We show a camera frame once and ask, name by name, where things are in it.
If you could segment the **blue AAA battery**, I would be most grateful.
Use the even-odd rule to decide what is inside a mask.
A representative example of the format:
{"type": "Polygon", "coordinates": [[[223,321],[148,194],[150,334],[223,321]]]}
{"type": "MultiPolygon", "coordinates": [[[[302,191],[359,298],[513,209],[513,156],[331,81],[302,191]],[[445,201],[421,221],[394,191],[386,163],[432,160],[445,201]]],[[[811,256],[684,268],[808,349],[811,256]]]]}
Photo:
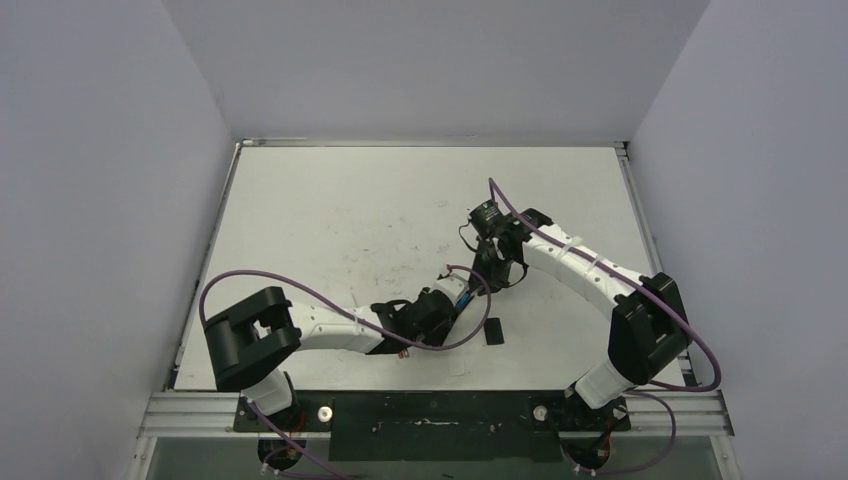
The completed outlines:
{"type": "Polygon", "coordinates": [[[456,305],[455,305],[455,309],[456,309],[456,311],[457,311],[457,312],[462,312],[462,311],[466,308],[466,306],[468,305],[468,303],[470,302],[470,300],[471,300],[472,298],[473,298],[473,295],[472,295],[471,293],[469,293],[469,292],[466,292],[465,294],[463,294],[463,295],[462,295],[462,296],[461,296],[461,297],[457,300],[457,303],[456,303],[456,305]]]}

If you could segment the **black battery cover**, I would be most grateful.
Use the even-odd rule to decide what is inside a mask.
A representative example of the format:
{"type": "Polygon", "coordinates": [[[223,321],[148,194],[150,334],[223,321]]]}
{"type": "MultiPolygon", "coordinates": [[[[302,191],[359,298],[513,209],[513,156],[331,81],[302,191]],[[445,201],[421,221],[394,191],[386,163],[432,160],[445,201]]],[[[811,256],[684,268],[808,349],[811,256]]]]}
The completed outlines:
{"type": "Polygon", "coordinates": [[[487,346],[503,345],[505,343],[501,319],[489,317],[483,325],[485,342],[487,346]]]}

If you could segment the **white battery cover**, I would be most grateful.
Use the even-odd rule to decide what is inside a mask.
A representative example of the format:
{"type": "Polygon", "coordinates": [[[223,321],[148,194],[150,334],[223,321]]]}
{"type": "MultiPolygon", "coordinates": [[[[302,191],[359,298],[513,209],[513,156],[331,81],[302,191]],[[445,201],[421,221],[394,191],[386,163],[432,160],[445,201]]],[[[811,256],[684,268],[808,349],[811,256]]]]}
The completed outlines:
{"type": "Polygon", "coordinates": [[[452,377],[461,377],[466,374],[466,362],[464,358],[450,358],[448,367],[449,375],[452,377]]]}

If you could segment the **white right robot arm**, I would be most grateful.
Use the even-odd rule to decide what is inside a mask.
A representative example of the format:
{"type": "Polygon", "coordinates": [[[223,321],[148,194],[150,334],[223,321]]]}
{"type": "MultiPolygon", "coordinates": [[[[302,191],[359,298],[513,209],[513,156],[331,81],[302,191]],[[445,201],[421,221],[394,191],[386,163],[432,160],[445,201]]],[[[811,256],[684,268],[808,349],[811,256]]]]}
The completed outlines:
{"type": "Polygon", "coordinates": [[[485,201],[468,215],[476,232],[473,269],[492,292],[512,287],[513,265],[544,272],[582,296],[610,323],[605,357],[576,380],[565,402],[568,421],[593,427],[605,406],[648,384],[692,343],[679,289],[664,273],[624,268],[583,246],[535,209],[503,213],[485,201]]]}

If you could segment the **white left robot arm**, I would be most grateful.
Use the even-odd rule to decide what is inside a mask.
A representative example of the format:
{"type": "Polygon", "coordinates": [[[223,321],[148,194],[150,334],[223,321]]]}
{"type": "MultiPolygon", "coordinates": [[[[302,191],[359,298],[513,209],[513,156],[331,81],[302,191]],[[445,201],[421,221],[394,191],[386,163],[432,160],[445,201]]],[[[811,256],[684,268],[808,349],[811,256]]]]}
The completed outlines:
{"type": "Polygon", "coordinates": [[[339,313],[296,303],[280,287],[267,287],[207,320],[204,335],[215,386],[242,393],[270,428],[297,420],[299,405],[281,363],[298,350],[398,354],[410,342],[440,346],[468,297],[463,280],[442,279],[414,301],[374,303],[339,313]]]}

